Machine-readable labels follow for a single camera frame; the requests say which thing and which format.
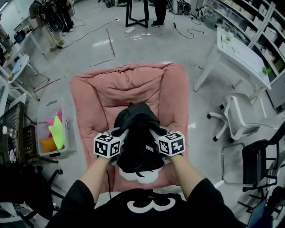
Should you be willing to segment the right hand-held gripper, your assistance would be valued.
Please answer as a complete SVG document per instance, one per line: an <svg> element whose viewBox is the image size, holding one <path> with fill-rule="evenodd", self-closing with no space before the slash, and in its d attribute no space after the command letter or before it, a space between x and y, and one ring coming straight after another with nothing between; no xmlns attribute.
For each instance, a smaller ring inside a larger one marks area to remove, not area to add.
<svg viewBox="0 0 285 228"><path fill-rule="evenodd" d="M174 131L166 127L160 127L162 134L149 129L155 143L156 151L165 164L170 163L170 157L182 155L185 152L185 137L180 131Z"/></svg>

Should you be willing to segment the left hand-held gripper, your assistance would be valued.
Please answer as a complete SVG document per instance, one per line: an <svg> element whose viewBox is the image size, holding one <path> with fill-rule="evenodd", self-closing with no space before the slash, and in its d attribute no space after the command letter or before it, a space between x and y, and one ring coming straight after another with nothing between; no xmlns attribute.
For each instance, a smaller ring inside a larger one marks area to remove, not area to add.
<svg viewBox="0 0 285 228"><path fill-rule="evenodd" d="M124 151L122 146L125 138L129 134L129 130L126 129L119 136L114 136L116 130L119 130L119 127L99 133L94 138L94 154L110 159L111 165L116 165L119 156Z"/></svg>

